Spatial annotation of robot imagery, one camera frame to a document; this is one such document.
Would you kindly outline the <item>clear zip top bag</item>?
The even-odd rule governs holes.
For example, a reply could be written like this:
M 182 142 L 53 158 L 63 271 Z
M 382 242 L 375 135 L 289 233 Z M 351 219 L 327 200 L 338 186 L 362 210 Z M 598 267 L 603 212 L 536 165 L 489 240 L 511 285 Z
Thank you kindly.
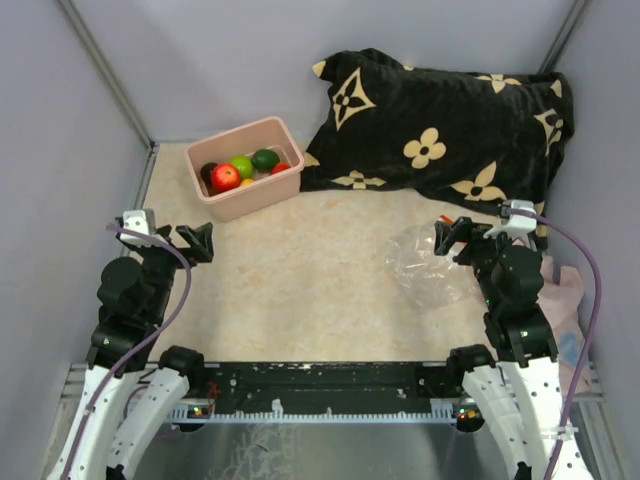
M 452 223 L 440 216 L 407 227 L 390 237 L 384 248 L 387 271 L 402 296 L 421 313 L 465 300 L 482 300 L 472 269 L 453 261 L 464 244 L 454 244 L 445 256 L 434 254 L 437 221 Z

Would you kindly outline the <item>red apple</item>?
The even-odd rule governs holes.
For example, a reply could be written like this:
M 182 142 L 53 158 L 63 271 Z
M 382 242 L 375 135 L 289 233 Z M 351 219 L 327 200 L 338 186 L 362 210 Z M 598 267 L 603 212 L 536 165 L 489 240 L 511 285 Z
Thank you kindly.
M 210 173 L 212 187 L 217 192 L 227 192 L 240 186 L 243 177 L 239 170 L 231 164 L 216 165 Z

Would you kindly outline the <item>pink plastic bin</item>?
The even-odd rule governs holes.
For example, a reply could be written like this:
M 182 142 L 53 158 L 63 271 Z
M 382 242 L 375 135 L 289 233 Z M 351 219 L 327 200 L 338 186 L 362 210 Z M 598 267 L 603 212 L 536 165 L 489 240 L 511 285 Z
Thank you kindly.
M 207 163 L 221 164 L 238 155 L 253 155 L 270 149 L 289 168 L 275 175 L 259 174 L 254 183 L 211 196 L 200 170 Z M 201 203 L 218 221 L 237 219 L 283 200 L 300 191 L 303 155 L 290 131 L 277 116 L 238 126 L 188 145 L 184 152 L 187 171 Z

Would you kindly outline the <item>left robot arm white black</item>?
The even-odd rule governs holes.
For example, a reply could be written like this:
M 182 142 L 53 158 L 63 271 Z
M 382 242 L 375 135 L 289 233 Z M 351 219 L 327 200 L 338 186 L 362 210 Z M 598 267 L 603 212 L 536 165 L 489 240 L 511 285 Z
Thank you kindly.
M 213 226 L 158 227 L 151 210 L 130 210 L 108 225 L 130 255 L 101 273 L 98 325 L 91 335 L 79 404 L 52 479 L 131 479 L 170 410 L 208 384 L 202 354 L 166 350 L 150 372 L 149 354 L 182 308 L 166 311 L 177 270 L 212 261 Z

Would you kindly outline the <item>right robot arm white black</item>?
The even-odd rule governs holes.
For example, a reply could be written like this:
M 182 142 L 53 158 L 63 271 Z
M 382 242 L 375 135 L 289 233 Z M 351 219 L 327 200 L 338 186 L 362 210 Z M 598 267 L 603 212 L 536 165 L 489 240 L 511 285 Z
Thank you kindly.
M 563 391 L 559 352 L 538 303 L 544 285 L 542 255 L 516 243 L 536 227 L 514 217 L 494 228 L 460 217 L 435 224 L 434 253 L 471 268 L 485 300 L 488 346 L 451 350 L 447 384 L 476 404 L 510 479 L 589 479 L 569 419 L 572 399 Z

